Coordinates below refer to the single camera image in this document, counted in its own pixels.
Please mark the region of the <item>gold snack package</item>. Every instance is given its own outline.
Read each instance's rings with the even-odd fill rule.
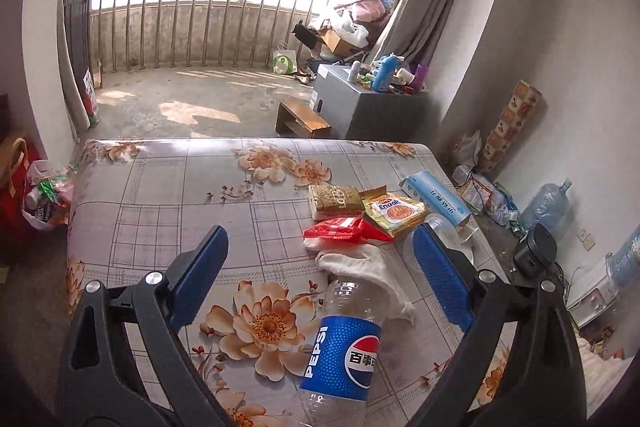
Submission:
[[[362,217],[364,204],[356,187],[310,185],[309,208],[316,221],[332,217]]]
[[[424,203],[386,191],[386,185],[360,193],[365,212],[391,236],[421,223],[428,210]]]

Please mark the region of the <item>red snack package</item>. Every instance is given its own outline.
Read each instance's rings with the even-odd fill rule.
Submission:
[[[361,217],[334,217],[306,229],[303,237],[340,239],[347,243],[366,243],[367,239],[393,241],[394,238],[377,229]]]

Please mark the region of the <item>pepsi bottle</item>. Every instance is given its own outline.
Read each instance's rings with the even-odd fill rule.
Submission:
[[[326,315],[297,393],[294,423],[308,427],[364,424],[388,297],[380,286],[341,278],[327,290]]]

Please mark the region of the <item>wall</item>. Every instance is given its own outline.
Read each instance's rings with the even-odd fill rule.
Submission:
[[[37,149],[42,150],[22,63],[22,0],[0,0],[0,6],[0,92],[9,95],[12,127],[27,131]]]
[[[485,31],[495,0],[455,0],[427,80],[428,118],[423,141],[433,148]]]
[[[60,82],[56,43],[58,0],[22,1],[22,56],[24,75],[40,134],[42,152],[66,164],[74,141]]]
[[[574,182],[574,215],[558,234],[569,275],[616,251],[640,219],[638,42],[640,0],[533,0],[512,60],[511,79],[536,86],[546,107],[536,110],[498,180],[521,208],[546,182]],[[590,252],[575,236],[578,227],[596,238]]]
[[[486,136],[497,123],[516,83],[513,61],[526,30],[530,4],[531,0],[494,0],[463,80],[429,142],[439,158],[446,158],[452,143],[463,134],[480,128]]]

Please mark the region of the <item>blue gripper pad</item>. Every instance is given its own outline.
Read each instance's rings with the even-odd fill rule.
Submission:
[[[228,247],[226,230],[213,227],[195,250],[180,254],[189,263],[183,276],[172,289],[172,313],[168,317],[172,330],[178,331],[195,320],[204,298],[226,260]]]
[[[462,252],[446,249],[429,225],[423,224],[415,229],[415,258],[449,322],[459,325],[466,333],[474,321],[469,303],[469,290],[450,261],[447,251],[452,255],[463,255]]]

